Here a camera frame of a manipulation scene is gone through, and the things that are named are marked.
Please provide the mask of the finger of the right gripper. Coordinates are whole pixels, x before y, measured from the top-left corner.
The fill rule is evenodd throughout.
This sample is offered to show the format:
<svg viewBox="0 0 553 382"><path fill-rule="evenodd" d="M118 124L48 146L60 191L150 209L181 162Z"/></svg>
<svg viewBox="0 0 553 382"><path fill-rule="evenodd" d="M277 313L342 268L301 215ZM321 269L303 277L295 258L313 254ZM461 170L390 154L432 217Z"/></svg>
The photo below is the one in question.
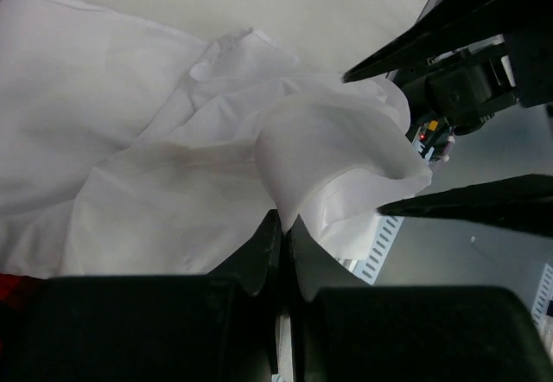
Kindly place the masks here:
<svg viewBox="0 0 553 382"><path fill-rule="evenodd" d="M552 177L529 174L395 201L383 216L463 220L511 231L552 236Z"/></svg>
<svg viewBox="0 0 553 382"><path fill-rule="evenodd" d="M410 29L346 71L345 83L410 67L549 16L552 0L442 0Z"/></svg>

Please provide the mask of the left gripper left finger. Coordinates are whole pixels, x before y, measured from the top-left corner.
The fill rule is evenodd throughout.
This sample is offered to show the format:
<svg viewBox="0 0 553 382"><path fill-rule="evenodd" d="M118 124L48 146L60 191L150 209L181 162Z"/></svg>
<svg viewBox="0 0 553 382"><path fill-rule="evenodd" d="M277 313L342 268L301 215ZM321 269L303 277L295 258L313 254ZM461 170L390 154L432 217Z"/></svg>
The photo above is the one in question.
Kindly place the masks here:
<svg viewBox="0 0 553 382"><path fill-rule="evenodd" d="M203 275L59 277L2 315L4 381L269 381L282 241L269 211Z"/></svg>

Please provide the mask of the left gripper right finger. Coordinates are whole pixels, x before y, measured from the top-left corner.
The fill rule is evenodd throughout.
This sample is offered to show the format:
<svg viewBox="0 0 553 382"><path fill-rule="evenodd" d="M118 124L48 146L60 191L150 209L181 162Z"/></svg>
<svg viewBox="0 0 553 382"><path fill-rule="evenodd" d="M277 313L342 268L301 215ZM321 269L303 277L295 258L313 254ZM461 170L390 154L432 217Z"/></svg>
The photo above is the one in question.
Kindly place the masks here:
<svg viewBox="0 0 553 382"><path fill-rule="evenodd" d="M297 381L549 381L531 316L509 290L372 287L343 268L302 220L288 233Z"/></svg>

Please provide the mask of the white shirt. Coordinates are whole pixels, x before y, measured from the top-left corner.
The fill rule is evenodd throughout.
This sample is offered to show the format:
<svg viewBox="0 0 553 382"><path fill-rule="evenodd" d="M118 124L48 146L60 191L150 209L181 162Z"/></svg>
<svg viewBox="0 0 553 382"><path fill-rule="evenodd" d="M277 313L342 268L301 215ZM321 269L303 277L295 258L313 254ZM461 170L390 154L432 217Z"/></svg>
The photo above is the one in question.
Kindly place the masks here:
<svg viewBox="0 0 553 382"><path fill-rule="evenodd" d="M402 92L302 73L253 29L204 42L78 0L1 0L1 270L206 273L276 209L362 258L431 182Z"/></svg>

